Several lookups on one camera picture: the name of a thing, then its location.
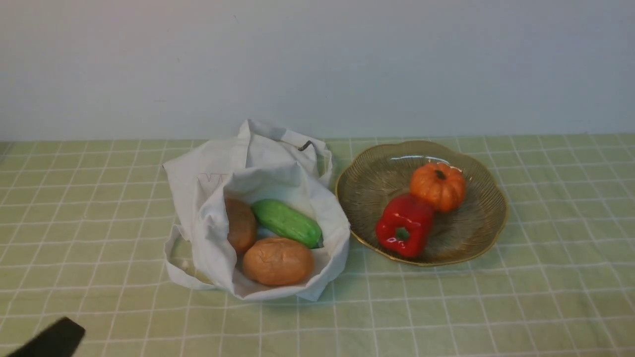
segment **white wall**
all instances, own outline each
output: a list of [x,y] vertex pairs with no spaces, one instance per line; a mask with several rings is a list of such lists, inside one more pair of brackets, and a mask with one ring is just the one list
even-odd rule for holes
[[4,0],[0,140],[635,131],[634,37],[635,0]]

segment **cucumber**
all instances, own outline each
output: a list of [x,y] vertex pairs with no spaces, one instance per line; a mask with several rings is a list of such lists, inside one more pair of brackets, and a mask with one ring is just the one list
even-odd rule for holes
[[315,248],[322,236],[318,223],[277,199],[261,199],[251,205],[256,219],[280,237]]

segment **brown potato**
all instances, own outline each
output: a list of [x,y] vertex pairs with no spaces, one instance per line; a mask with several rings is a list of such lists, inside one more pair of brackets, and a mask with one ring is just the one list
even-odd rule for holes
[[243,258],[244,275],[263,285],[294,285],[313,272],[311,251],[288,238],[271,237],[257,241]]
[[236,254],[242,255],[256,242],[256,217],[249,205],[234,198],[225,198],[225,210],[229,219],[227,240]]

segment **fruit bowl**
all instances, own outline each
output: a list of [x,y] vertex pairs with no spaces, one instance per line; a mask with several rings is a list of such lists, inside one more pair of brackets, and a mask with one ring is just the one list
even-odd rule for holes
[[[456,210],[436,213],[423,252],[406,258],[382,247],[375,225],[390,200],[408,193],[413,172],[428,162],[462,170],[465,199]],[[335,194],[362,244],[392,260],[442,266],[474,259],[496,242],[507,222],[507,202],[491,173],[478,160],[425,140],[373,146],[339,177]]]

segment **table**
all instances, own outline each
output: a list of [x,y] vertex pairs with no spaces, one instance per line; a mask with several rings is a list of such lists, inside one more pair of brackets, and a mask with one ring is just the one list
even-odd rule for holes
[[[352,237],[319,301],[264,303],[164,270],[161,163],[204,140],[0,144],[0,354],[68,316],[87,329],[76,356],[635,356],[635,134],[327,143],[337,176],[413,139],[491,170],[509,200],[497,244],[421,268]],[[179,241],[170,259],[190,257]]]

